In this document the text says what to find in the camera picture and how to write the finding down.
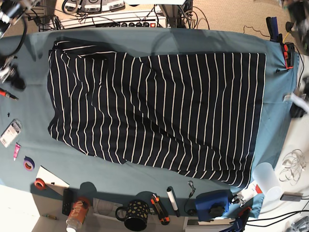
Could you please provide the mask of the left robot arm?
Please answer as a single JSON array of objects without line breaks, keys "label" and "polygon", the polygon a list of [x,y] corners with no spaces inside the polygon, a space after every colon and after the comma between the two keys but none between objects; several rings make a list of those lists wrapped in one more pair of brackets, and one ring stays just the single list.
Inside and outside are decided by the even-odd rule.
[{"label": "left robot arm", "polygon": [[283,0],[282,5],[289,12],[291,21],[286,22],[286,31],[295,39],[305,54],[309,54],[309,1]]}]

